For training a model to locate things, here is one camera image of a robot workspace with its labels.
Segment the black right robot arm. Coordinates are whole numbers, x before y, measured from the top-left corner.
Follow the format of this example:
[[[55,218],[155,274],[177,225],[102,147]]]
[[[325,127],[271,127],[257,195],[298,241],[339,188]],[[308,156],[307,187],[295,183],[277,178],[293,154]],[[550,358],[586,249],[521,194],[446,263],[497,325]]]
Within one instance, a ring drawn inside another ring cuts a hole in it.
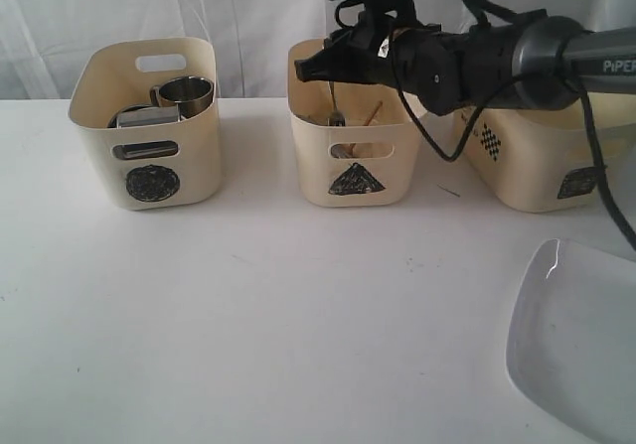
[[[531,13],[517,24],[446,33],[398,28],[364,45],[356,26],[294,63],[299,80],[381,84],[418,98],[434,114],[465,106],[561,110],[590,92],[635,91],[635,30],[592,32],[564,16]]]

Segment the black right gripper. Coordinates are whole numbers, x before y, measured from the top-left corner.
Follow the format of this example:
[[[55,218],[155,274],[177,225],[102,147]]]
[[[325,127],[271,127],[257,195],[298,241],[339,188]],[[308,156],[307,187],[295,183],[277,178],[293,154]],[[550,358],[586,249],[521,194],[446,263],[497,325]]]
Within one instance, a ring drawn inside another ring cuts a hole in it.
[[[364,12],[352,26],[340,27],[313,56],[294,62],[300,81],[336,81],[386,86],[414,86],[425,63],[425,41],[441,32],[437,23],[407,22]]]

